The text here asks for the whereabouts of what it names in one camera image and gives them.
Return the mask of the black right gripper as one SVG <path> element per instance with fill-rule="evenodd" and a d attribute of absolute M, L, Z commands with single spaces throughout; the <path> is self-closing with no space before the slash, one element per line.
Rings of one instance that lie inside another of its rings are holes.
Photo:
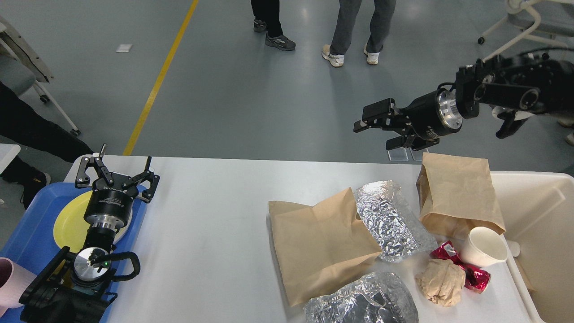
<path fill-rule="evenodd" d="M 386 141 L 386 150 L 410 148 L 414 151 L 439 144 L 439 137 L 457 133 L 461 130 L 463 117 L 456 103 L 456 91 L 441 88 L 414 99 L 402 108 L 402 114 L 410 119 L 416 133 L 400 135 Z M 371 128 L 383 131 L 406 131 L 406 119 L 395 111 L 394 99 L 385 99 L 363 108 L 361 119 L 353 125 L 358 133 Z"/>

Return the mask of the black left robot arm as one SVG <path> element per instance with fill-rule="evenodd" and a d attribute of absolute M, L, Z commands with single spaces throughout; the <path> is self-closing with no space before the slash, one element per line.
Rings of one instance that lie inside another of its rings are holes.
<path fill-rule="evenodd" d="M 27 323 L 98 323 L 117 298 L 112 283 L 141 272 L 138 256 L 118 251 L 115 239 L 131 223 L 136 200 L 149 204 L 160 182 L 148 156 L 144 170 L 133 176 L 109 171 L 103 163 L 106 145 L 83 157 L 76 188 L 90 188 L 83 220 L 88 224 L 82 247 L 65 246 L 22 293 L 20 320 Z"/>

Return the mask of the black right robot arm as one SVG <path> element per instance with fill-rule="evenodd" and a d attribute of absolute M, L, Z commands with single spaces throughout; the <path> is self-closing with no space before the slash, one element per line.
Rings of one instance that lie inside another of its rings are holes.
<path fill-rule="evenodd" d="M 541 48 L 541 57 L 532 50 L 478 59 L 460 67 L 454 82 L 439 84 L 405 108 L 396 107 L 393 98 L 365 106 L 353 131 L 393 131 L 397 137 L 386 141 L 387 150 L 421 151 L 460 131 L 464 119 L 479 115 L 481 104 L 502 119 L 499 139 L 514 135 L 531 116 L 573 119 L 573 63 L 551 59 L 549 50 Z"/>

